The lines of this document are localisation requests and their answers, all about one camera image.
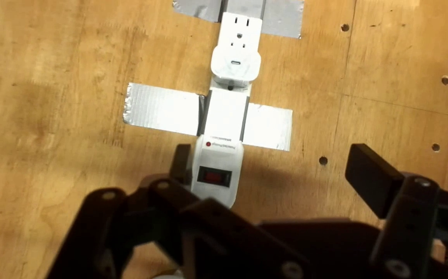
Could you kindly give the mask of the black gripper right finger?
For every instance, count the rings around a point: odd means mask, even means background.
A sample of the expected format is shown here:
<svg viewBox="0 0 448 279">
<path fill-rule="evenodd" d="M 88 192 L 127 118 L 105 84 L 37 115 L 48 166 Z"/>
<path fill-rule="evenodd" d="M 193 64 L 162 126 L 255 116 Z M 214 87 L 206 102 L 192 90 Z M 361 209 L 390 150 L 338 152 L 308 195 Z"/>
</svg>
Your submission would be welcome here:
<svg viewBox="0 0 448 279">
<path fill-rule="evenodd" d="M 378 219 L 387 215 L 404 180 L 401 172 L 361 143 L 350 146 L 344 177 Z"/>
</svg>

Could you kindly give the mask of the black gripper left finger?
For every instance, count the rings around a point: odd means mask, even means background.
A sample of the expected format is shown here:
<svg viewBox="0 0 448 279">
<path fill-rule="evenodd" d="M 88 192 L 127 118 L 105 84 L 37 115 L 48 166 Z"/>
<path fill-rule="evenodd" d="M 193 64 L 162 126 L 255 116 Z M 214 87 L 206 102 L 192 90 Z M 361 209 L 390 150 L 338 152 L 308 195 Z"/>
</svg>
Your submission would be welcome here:
<svg viewBox="0 0 448 279">
<path fill-rule="evenodd" d="M 169 175 L 179 184 L 189 186 L 192 180 L 190 166 L 190 146 L 178 144 L 175 147 Z"/>
</svg>

